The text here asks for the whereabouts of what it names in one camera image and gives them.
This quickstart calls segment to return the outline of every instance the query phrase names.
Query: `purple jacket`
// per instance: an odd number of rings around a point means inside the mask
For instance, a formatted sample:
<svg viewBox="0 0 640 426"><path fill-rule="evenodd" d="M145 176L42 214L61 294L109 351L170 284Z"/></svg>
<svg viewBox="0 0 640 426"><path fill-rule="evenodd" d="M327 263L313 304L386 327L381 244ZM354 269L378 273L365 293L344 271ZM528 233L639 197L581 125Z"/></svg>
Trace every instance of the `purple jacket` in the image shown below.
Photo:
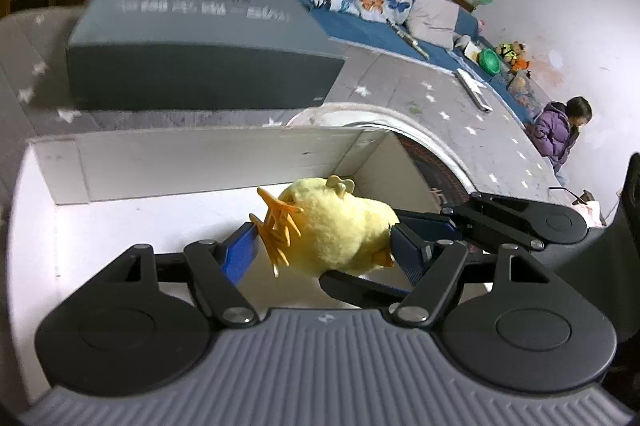
<svg viewBox="0 0 640 426"><path fill-rule="evenodd" d="M531 132L531 141L542 157L551 160L555 172L566 162L579 135L578 129L569 124L565 110L564 103L549 103Z"/></svg>

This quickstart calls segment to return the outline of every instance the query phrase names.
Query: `green bowl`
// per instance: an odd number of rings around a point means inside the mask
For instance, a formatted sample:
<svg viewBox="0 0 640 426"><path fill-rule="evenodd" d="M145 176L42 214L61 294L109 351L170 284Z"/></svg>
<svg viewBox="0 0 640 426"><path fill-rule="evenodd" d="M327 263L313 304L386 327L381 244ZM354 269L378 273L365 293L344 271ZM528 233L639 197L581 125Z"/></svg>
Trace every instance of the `green bowl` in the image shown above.
<svg viewBox="0 0 640 426"><path fill-rule="evenodd" d="M500 72L500 58L493 49L483 49L478 56L478 64L484 71L491 76L495 76Z"/></svg>

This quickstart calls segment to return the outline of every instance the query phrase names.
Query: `metal pivot screw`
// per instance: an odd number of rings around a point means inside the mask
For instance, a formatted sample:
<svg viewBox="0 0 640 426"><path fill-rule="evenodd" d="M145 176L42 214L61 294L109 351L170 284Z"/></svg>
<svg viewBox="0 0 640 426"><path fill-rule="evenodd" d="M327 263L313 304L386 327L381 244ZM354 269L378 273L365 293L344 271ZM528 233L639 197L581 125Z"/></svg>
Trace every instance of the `metal pivot screw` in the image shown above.
<svg viewBox="0 0 640 426"><path fill-rule="evenodd" d="M396 311L398 319L407 325L419 325L427 321L429 311L422 307L401 307Z"/></svg>
<svg viewBox="0 0 640 426"><path fill-rule="evenodd" d="M222 313L225 321L236 325L249 323L255 318L255 313L247 307L229 307Z"/></svg>

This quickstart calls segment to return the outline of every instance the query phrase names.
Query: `white cardboard box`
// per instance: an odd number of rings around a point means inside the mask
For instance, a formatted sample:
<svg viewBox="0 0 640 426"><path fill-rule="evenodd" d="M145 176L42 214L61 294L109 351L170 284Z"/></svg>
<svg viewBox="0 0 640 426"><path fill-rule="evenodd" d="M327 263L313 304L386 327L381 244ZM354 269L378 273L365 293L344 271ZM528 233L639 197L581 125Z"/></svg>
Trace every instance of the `white cardboard box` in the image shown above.
<svg viewBox="0 0 640 426"><path fill-rule="evenodd" d="M413 162L384 130L158 129L30 141L7 260L12 335L30 399L49 388L33 344L38 324L129 246L149 243L169 253L204 238L222 241L250 212L266 212L255 186L278 195L298 178L332 173L353 178L361 196L438 211ZM409 287L399 268L372 278ZM261 314L345 306L292 270L274 279L262 250L239 288Z"/></svg>

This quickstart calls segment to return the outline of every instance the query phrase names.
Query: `child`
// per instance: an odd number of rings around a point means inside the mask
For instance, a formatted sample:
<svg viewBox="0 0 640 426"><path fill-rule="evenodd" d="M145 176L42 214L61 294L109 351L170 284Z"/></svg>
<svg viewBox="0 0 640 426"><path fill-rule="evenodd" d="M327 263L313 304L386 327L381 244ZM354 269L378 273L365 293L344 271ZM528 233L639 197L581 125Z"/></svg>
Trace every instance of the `child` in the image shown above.
<svg viewBox="0 0 640 426"><path fill-rule="evenodd" d="M591 116L591 106L581 96L571 98L566 105L551 102L540 114L531 132L533 144L550 163L562 186L566 185L566 177L560 169L580 135L578 128L589 123Z"/></svg>

